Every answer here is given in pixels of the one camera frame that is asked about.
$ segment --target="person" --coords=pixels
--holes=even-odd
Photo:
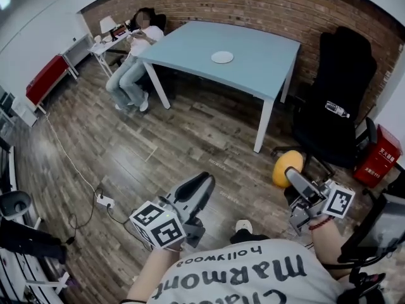
[[[154,249],[122,303],[260,304],[336,303],[348,287],[350,270],[338,264],[344,240],[333,220],[310,223],[314,255],[285,239],[252,234],[247,220],[236,223],[232,245],[179,260],[179,245]]]
[[[151,26],[151,14],[147,9],[140,9],[131,22],[136,22],[140,30],[130,34],[130,53],[109,78],[106,89],[115,100],[117,110],[135,105],[140,111],[145,111],[149,106],[149,94],[136,82],[146,73],[146,69],[138,55],[164,37],[164,33],[159,27]]]

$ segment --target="power strip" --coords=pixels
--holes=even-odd
[[[107,197],[107,196],[101,196],[101,194],[97,195],[97,202],[99,204],[104,205],[107,207],[109,205],[110,208],[113,208],[115,205],[115,201],[113,198]]]

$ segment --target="yellow ball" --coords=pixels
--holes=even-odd
[[[304,165],[304,158],[297,151],[284,153],[276,162],[273,170],[273,182],[277,187],[287,188],[291,183],[286,178],[284,172],[288,167],[293,167],[301,172]]]

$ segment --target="white plate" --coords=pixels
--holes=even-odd
[[[229,63],[234,59],[234,55],[231,52],[220,51],[211,56],[211,60],[218,64]]]

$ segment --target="chair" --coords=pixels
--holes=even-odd
[[[158,26],[162,32],[165,31],[166,28],[166,21],[167,21],[167,17],[164,14],[160,14],[160,15],[156,15],[154,12],[154,8],[142,8],[140,9],[138,12],[140,11],[148,11],[152,17],[151,17],[151,26]],[[135,29],[139,29],[138,25],[135,22],[135,18],[136,15],[138,14],[138,12],[135,14],[135,16],[132,18],[131,22],[130,22],[130,29],[131,31],[135,30]],[[128,55],[127,51],[121,50],[121,49],[110,49],[109,52],[111,53],[117,53],[120,54],[116,57],[114,57],[109,63],[109,66],[113,66],[115,64],[118,65],[118,67],[120,67],[122,65],[122,59],[123,59],[123,55]]]
[[[304,152],[307,155],[303,170],[313,156],[325,167],[328,178],[335,174],[328,163],[354,168],[361,156],[361,140],[368,137],[369,143],[377,143],[377,131],[370,118],[366,119],[367,130],[357,140],[354,126],[376,70],[371,45],[363,36],[345,27],[339,27],[334,34],[322,33],[318,74],[307,100],[296,98],[292,133],[300,146],[277,147],[272,155],[290,150]],[[345,109],[350,117],[327,110],[327,101]]]

